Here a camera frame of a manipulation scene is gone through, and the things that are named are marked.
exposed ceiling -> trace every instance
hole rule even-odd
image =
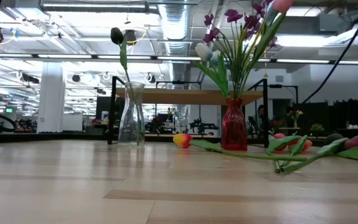
[[[0,44],[0,53],[116,55],[119,49],[110,40],[110,30],[112,27],[118,27],[123,32],[135,31],[138,42],[128,47],[128,54],[167,55],[166,45],[172,41],[168,42],[166,37],[176,34],[178,28],[177,26],[162,27],[162,17],[158,10],[161,10],[161,6],[165,3],[184,6],[190,12],[188,35],[184,39],[175,41],[190,47],[187,55],[184,56],[196,56],[194,47],[202,42],[207,32],[203,22],[205,14],[213,13],[219,18],[227,9],[237,9],[245,14],[252,14],[253,3],[253,1],[223,0],[156,0],[148,1],[149,9],[146,10],[144,1],[44,0],[41,1],[41,5],[38,5],[38,1],[31,4],[17,3],[19,5],[12,5],[12,2],[14,1],[6,1],[5,5],[0,7],[0,27],[4,35],[4,40]],[[336,60],[354,33],[350,23],[357,16],[358,0],[296,1],[278,32],[278,44],[281,46],[270,49],[266,57]],[[219,27],[229,39],[232,38],[231,25],[225,19],[221,20]],[[358,40],[345,56],[345,60],[358,60]],[[87,114],[93,114],[95,107],[89,98],[99,94],[92,88],[80,90],[76,89],[77,87],[98,85],[109,95],[111,76],[124,78],[124,71],[117,62],[71,60],[64,62],[64,67],[68,74],[66,100],[87,102],[81,107]],[[145,76],[151,74],[157,80],[170,81],[173,78],[170,67],[169,63],[130,63],[129,75],[131,81],[146,83],[147,87],[153,88],[155,84],[146,81]],[[291,71],[298,67],[290,64],[268,64],[268,68]],[[42,62],[0,59],[0,85],[7,85],[0,90],[0,96],[3,96],[0,103],[6,104],[14,97],[22,99],[22,102],[34,104],[33,107],[36,108],[39,87],[15,87],[28,85],[17,78],[20,76],[19,71],[42,81]],[[73,82],[71,80],[73,75],[87,76],[88,79],[91,77],[99,81]],[[6,91],[14,96],[5,96]],[[68,112],[74,110],[75,107],[67,104]]]

glass vase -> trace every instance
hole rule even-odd
[[[144,146],[143,92],[143,83],[125,83],[125,106],[118,135],[118,145],[120,146]]]
[[[222,147],[228,151],[246,151],[247,127],[246,119],[241,111],[242,99],[226,100],[227,111],[223,119]]]

pillar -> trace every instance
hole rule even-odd
[[[38,133],[62,131],[66,77],[63,63],[44,62],[38,111]]]

red vase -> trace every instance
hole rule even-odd
[[[226,100],[227,111],[223,119],[222,147],[229,151],[246,151],[247,127],[246,119],[241,112],[242,99]]]

shelf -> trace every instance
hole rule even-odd
[[[117,88],[117,95],[125,98],[125,89]],[[243,105],[263,97],[262,91],[244,91]],[[167,90],[146,88],[143,103],[183,105],[226,105],[226,98],[220,90]]]

